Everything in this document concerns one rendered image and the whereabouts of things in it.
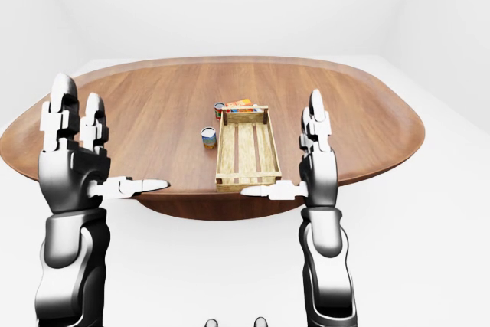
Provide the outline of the blue and yellow soup tin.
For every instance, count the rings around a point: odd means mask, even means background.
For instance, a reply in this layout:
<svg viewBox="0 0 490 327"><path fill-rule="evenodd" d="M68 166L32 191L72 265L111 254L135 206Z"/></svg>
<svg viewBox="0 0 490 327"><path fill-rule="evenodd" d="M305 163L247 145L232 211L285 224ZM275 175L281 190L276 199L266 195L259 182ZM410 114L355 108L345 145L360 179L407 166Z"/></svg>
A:
<svg viewBox="0 0 490 327"><path fill-rule="evenodd" d="M213 127L205 127L201 130L201 138L206 149L213 149L217 144L216 130Z"/></svg>

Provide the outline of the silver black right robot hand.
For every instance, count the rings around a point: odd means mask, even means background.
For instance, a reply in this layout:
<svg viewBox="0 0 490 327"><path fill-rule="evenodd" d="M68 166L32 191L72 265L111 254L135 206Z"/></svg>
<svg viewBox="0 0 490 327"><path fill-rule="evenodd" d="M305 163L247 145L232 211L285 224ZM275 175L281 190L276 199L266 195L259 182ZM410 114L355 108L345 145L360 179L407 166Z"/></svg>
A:
<svg viewBox="0 0 490 327"><path fill-rule="evenodd" d="M299 163L301 182L279 180L273 185L256 185L242 189L246 196L270 200L293 200L304 197L309 207L334 206L338 193L338 168L335 152L328 143L332 134L329 114L318 89L312 91L309 106L302 113L299 147L304 151Z"/></svg>

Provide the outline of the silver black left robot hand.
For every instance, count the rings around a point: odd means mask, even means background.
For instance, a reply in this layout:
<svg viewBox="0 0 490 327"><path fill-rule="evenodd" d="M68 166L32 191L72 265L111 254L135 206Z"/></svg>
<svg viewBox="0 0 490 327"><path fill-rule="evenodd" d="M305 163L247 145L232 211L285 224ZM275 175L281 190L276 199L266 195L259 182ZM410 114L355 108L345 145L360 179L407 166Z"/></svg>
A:
<svg viewBox="0 0 490 327"><path fill-rule="evenodd" d="M66 74L56 76L50 100L42 105L40 131L44 143L38 161L39 183L55 214L96 208L104 198L131 198L170 186L161 179L109 177L111 160L104 148L109 129L103 100L91 93L85 116L80 117L77 86Z"/></svg>

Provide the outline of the wooden slat tray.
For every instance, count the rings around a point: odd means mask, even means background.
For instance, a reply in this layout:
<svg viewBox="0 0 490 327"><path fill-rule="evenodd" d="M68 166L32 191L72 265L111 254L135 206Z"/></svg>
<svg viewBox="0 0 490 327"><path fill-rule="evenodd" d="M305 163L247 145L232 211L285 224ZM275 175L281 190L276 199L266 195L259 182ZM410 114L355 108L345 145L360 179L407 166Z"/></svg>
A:
<svg viewBox="0 0 490 327"><path fill-rule="evenodd" d="M217 191L239 192L281 178L269 107L224 107L217 142Z"/></svg>

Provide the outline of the orange printed food box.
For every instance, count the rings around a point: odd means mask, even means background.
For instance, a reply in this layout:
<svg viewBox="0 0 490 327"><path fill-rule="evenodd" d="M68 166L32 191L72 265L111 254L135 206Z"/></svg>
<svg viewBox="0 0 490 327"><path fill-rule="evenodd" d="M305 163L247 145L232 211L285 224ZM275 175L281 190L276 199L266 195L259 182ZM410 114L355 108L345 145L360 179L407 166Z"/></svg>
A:
<svg viewBox="0 0 490 327"><path fill-rule="evenodd" d="M243 109L243 106L249 106L249 109ZM247 112L256 112L256 109L253 108L253 103L250 99L242 99L236 100L230 103L225 104L225 111L227 113L247 113Z"/></svg>

